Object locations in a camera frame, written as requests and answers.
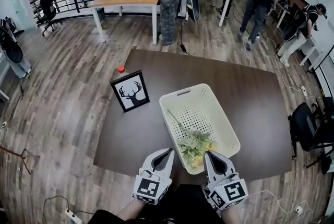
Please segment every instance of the tripod stand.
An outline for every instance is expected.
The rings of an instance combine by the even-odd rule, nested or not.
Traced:
[[[0,145],[0,150],[3,150],[3,151],[5,151],[5,152],[7,152],[7,153],[9,153],[9,154],[11,154],[11,155],[15,155],[15,156],[21,158],[23,164],[25,165],[25,167],[26,167],[26,169],[27,169],[27,171],[28,171],[28,173],[29,173],[29,175],[31,175],[31,172],[32,172],[32,171],[30,171],[30,170],[28,169],[27,164],[26,164],[26,162],[25,162],[25,159],[26,159],[26,158],[39,158],[39,157],[40,157],[39,155],[24,155],[25,152],[28,153],[27,149],[24,149],[23,152],[22,152],[21,154],[17,154],[16,152],[13,152],[13,151],[11,151],[11,150],[8,150],[7,148],[5,148],[5,147],[3,147],[3,146]]]

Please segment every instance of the black sleeve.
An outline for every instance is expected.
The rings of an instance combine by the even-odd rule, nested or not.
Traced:
[[[308,18],[309,18],[309,20],[312,21],[312,25],[313,25],[317,21],[318,15],[315,14],[315,13],[311,13]]]
[[[125,221],[115,216],[114,214],[105,211],[97,210],[94,216],[90,219],[88,224],[101,224],[101,223],[112,223],[112,224],[123,224]]]

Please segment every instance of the basket handle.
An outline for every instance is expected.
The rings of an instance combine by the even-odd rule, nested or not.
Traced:
[[[176,96],[181,96],[181,95],[187,94],[187,93],[189,93],[190,91],[191,91],[191,90],[189,89],[189,90],[185,90],[185,91],[179,92],[179,93],[176,94]]]

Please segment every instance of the dark brown table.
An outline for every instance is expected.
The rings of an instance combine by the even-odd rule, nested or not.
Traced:
[[[131,50],[125,67],[142,70],[150,102],[124,113],[113,97],[100,134],[96,166],[135,176],[144,159],[173,147],[163,120],[162,95],[200,83],[208,84],[227,115],[240,143],[231,160],[241,177],[263,179],[292,168],[290,130],[276,75],[206,58]],[[192,176],[175,153],[174,175],[182,183],[204,183]]]

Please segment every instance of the camouflage pants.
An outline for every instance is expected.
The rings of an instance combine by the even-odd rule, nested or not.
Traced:
[[[163,45],[169,45],[175,41],[179,4],[180,0],[160,0],[160,31]]]

